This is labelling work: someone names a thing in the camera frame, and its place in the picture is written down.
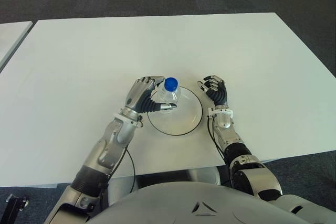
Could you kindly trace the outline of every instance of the robotic arm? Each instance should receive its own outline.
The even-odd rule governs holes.
[[[218,76],[208,76],[198,86],[214,102],[208,109],[208,117],[213,120],[213,130],[218,136],[219,151],[229,167],[233,188],[257,198],[271,201],[282,195],[281,187],[274,174],[251,154],[242,138],[234,129],[233,111],[227,105],[224,81]]]
[[[45,224],[85,223],[89,219],[135,129],[142,127],[140,113],[176,107],[173,103],[155,103],[150,98],[155,86],[163,80],[163,76],[150,76],[135,81],[125,107],[114,115],[114,120],[106,127],[103,137],[92,149],[75,180],[65,189]]]
[[[158,76],[143,77],[135,81],[127,95],[124,108],[114,115],[114,120],[92,149],[75,180],[63,192],[45,224],[85,223],[90,218],[90,213],[117,168],[123,150],[132,140],[135,129],[142,127],[140,114],[176,107],[176,104],[155,103],[150,98],[155,86],[163,80],[162,76]],[[240,219],[249,216],[251,219],[248,223],[260,223],[264,218],[271,218],[275,223],[336,223],[335,213],[329,209],[298,196],[282,196],[281,187],[274,174],[252,155],[242,138],[235,132],[233,111],[227,105],[224,81],[217,76],[208,76],[204,81],[199,81],[198,86],[214,102],[214,107],[208,109],[208,131],[229,168],[230,181],[236,190],[196,182],[159,184],[143,188],[137,194],[130,195],[127,200],[112,205],[95,217],[92,223],[109,223],[111,216],[114,217],[115,223],[148,223],[148,220],[156,217],[160,221],[153,223],[169,221],[168,217],[172,218],[171,222],[165,223],[177,223],[177,216],[179,223],[191,223],[185,222],[188,218],[192,219],[192,223],[223,223],[223,220],[225,223],[243,223]],[[213,126],[212,134],[209,129],[210,120]],[[123,207],[130,209],[132,214],[120,215],[119,210]]]

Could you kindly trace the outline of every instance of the black cable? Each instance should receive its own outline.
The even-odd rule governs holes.
[[[132,156],[131,156],[130,152],[128,151],[128,149],[126,149],[126,151],[127,151],[128,155],[130,156],[130,159],[132,161],[132,166],[133,166],[133,184],[132,184],[131,191],[130,191],[130,193],[131,193],[133,191],[133,188],[134,188],[134,185],[135,185],[135,165],[134,165]]]
[[[117,165],[115,166],[113,172],[110,174],[110,176],[108,177],[108,180],[107,180],[107,183],[110,181],[111,177],[113,176],[113,174],[115,174],[116,170],[118,169],[121,161],[124,159],[125,157],[125,154],[127,152],[127,147],[128,145],[126,145],[125,149],[124,149],[124,152],[123,154],[121,155],[121,158],[119,159],[119,162],[117,163]],[[103,194],[105,193],[106,191],[106,188],[104,188],[104,190],[101,191],[101,194],[100,194],[100,211],[103,212]]]
[[[212,119],[212,137],[214,138],[214,141],[216,142],[215,132],[214,132],[214,122],[215,122],[215,119],[213,118]],[[221,157],[224,160],[224,152],[222,151],[222,148],[220,148],[220,146],[218,144],[216,144],[216,147],[217,147],[217,150],[222,153]]]
[[[224,160],[224,157],[223,157],[223,155],[222,155],[222,154],[223,154],[223,151],[222,151],[222,149],[218,146],[218,144],[216,143],[216,140],[215,140],[214,136],[212,136],[212,134],[211,134],[211,131],[210,131],[210,124],[209,124],[209,122],[210,122],[210,117],[208,116],[208,122],[207,122],[208,133],[209,133],[209,135],[210,135],[212,141],[214,142],[214,144],[215,144],[215,146],[216,146],[216,148],[217,148],[217,151],[218,151],[220,157]]]

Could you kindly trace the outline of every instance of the plastic bottle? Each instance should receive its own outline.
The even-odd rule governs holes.
[[[159,85],[157,92],[155,100],[156,102],[161,103],[177,104],[181,96],[181,89],[178,85],[178,81],[173,77],[165,79],[165,81]]]

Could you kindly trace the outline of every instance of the plate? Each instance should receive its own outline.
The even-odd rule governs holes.
[[[181,87],[177,108],[171,111],[147,113],[151,124],[164,134],[181,136],[193,131],[201,122],[203,109],[198,97],[189,89]]]

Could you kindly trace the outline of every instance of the white table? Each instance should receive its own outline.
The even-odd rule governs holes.
[[[136,78],[173,76],[200,98],[192,133],[144,115],[136,173],[222,165],[197,87],[222,77],[236,130],[261,160],[336,149],[336,80],[274,13],[41,20],[0,74],[0,186],[73,180]],[[130,160],[116,177],[132,175]]]
[[[32,24],[31,21],[0,24],[0,71]]]

